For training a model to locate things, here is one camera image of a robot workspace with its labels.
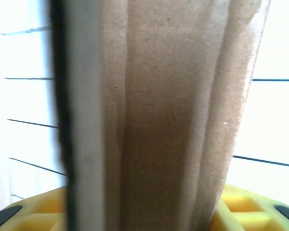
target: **cardboard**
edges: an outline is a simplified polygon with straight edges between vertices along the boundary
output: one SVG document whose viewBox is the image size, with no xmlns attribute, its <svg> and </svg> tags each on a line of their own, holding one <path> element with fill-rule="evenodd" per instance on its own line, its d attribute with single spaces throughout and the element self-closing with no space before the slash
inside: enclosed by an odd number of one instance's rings
<svg viewBox="0 0 289 231">
<path fill-rule="evenodd" d="M 89 65 L 99 63 L 93 42 L 99 42 L 99 27 L 93 20 L 99 22 L 100 9 L 92 3 L 99 1 L 72 2 L 78 208 L 87 219 L 82 221 L 93 225 L 90 216 L 102 220 L 105 212 L 106 230 L 207 230 L 225 183 L 270 0 L 104 0 L 104 150 L 94 148 L 102 141 L 100 127 L 93 125 L 101 122 L 99 81 L 93 86 L 99 71 L 90 72 Z M 94 6 L 97 16 L 90 18 Z M 101 155 L 105 179 L 96 168 Z M 94 177 L 85 179 L 89 173 Z M 97 202 L 103 192 L 104 207 Z M 92 213 L 90 196 L 97 206 Z"/>
</svg>

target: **brown cardboard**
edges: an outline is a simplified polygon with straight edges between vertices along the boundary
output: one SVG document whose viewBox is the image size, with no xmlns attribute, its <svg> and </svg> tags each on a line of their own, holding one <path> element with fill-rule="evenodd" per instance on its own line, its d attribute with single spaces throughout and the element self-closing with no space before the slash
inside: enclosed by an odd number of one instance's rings
<svg viewBox="0 0 289 231">
<path fill-rule="evenodd" d="M 268 6 L 104 0 L 108 230 L 208 228 Z"/>
</svg>

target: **yellow plastic base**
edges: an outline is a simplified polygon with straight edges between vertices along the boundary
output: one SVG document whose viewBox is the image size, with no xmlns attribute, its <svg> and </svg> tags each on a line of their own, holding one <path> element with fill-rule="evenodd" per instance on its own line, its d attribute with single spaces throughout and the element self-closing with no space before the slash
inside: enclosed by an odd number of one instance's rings
<svg viewBox="0 0 289 231">
<path fill-rule="evenodd" d="M 64 231 L 64 194 L 65 187 L 11 204 L 23 208 L 0 231 Z M 289 231 L 289 220 L 275 205 L 287 206 L 225 185 L 210 231 Z"/>
</svg>

